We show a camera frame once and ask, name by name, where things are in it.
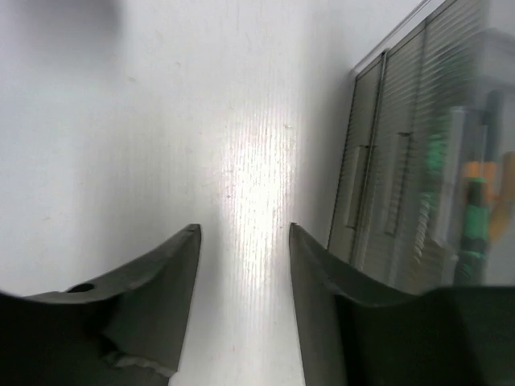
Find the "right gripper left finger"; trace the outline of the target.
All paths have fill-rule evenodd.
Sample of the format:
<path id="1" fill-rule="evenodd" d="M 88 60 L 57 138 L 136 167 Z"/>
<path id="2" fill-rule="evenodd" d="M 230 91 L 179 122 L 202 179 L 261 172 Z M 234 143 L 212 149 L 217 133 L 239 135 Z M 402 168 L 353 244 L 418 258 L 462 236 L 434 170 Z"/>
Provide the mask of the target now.
<path id="1" fill-rule="evenodd" d="M 166 385 L 179 369 L 200 257 L 190 224 L 64 292 L 1 296 L 4 385 Z"/>

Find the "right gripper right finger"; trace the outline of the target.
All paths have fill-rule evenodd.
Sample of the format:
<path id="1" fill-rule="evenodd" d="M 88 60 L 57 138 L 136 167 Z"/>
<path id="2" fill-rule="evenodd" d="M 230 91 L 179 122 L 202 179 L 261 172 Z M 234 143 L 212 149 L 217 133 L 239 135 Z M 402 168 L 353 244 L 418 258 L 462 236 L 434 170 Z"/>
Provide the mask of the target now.
<path id="1" fill-rule="evenodd" d="M 391 288 L 298 224 L 290 271 L 308 385 L 511 385 L 514 290 Z"/>

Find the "green black screwdriver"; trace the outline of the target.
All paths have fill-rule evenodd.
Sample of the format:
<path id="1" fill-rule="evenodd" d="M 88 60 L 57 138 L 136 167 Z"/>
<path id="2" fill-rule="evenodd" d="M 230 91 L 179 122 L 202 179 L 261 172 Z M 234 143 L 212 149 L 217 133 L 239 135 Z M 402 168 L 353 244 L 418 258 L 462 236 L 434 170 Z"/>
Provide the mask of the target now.
<path id="1" fill-rule="evenodd" d="M 487 187 L 483 177 L 467 179 L 454 285 L 479 285 L 481 282 L 489 242 Z"/>

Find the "clear plastic drawer cabinet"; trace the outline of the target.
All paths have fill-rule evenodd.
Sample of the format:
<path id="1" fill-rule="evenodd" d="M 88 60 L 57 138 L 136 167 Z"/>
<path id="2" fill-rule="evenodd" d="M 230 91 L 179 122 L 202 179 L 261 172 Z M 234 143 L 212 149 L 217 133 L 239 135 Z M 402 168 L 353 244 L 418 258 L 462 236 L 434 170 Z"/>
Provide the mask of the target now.
<path id="1" fill-rule="evenodd" d="M 424 1 L 354 69 L 328 251 L 386 285 L 454 285 L 464 166 L 514 152 L 514 4 Z M 514 211 L 480 285 L 514 283 Z"/>

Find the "orange handled pliers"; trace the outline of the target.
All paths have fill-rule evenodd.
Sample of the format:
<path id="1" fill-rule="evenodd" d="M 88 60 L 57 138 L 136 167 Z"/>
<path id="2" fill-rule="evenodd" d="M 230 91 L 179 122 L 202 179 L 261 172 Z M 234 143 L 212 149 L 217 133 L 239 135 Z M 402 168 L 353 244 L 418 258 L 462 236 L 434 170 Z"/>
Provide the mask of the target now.
<path id="1" fill-rule="evenodd" d="M 467 179 L 483 177 L 486 179 L 486 199 L 489 207 L 488 235 L 489 243 L 501 238 L 513 218 L 514 211 L 514 152 L 503 155 L 501 168 L 501 185 L 495 188 L 498 162 L 471 161 L 464 166 L 464 182 Z"/>

